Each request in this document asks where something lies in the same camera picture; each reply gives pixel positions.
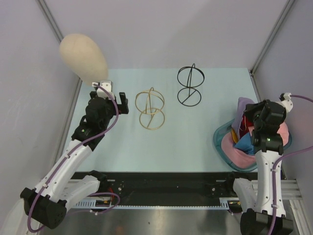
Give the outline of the pink bucket hat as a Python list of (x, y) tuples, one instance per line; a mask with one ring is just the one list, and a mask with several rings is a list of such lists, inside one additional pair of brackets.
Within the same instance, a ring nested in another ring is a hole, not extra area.
[(281, 138), (283, 140), (283, 146), (286, 146), (288, 144), (288, 141), (289, 141), (289, 130), (288, 130), (288, 126), (285, 122), (280, 124), (280, 127), (279, 127), (277, 133), (281, 136)]

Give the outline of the red bucket hat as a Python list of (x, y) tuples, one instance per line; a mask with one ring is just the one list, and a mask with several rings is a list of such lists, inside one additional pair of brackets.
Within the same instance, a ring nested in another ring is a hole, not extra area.
[(240, 127), (239, 127), (239, 134), (240, 136), (244, 136), (248, 131), (249, 127), (253, 127), (253, 122), (249, 121), (245, 115), (243, 115)]

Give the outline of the lilac bucket hat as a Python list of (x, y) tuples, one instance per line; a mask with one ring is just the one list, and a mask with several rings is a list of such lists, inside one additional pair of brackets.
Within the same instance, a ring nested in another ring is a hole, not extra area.
[(239, 137), (239, 130), (241, 126), (241, 122), (243, 119), (243, 114), (246, 109), (247, 104), (254, 104), (254, 101), (250, 98), (239, 97), (237, 103), (237, 111), (235, 115), (235, 119), (231, 125), (232, 129), (236, 132), (237, 137)]

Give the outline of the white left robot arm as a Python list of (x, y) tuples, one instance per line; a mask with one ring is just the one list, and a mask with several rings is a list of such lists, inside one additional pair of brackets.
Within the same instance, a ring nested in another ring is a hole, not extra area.
[(121, 102), (118, 104), (111, 95), (102, 98), (96, 91), (91, 92), (86, 114), (81, 118), (63, 155), (33, 189), (25, 188), (21, 192), (24, 211), (28, 216), (27, 228), (31, 233), (42, 230), (31, 227), (34, 220), (42, 227), (55, 229), (62, 223), (67, 212), (87, 196), (110, 195), (119, 198), (110, 191), (106, 175), (95, 170), (74, 186), (66, 188), (80, 164), (117, 123), (119, 115), (128, 114), (128, 99), (125, 93), (120, 93), (119, 96)]

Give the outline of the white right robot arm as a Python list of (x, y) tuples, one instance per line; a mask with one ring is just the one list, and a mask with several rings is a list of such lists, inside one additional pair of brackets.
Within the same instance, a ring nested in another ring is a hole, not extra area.
[(290, 98), (278, 102), (264, 100), (248, 104), (245, 116), (253, 123), (251, 143), (257, 163), (257, 190), (245, 178), (225, 184), (230, 196), (238, 196), (243, 210), (240, 231), (243, 235), (289, 235), (294, 226), (286, 218), (281, 193), (281, 158), (283, 139), (278, 133), (287, 113), (292, 110)]

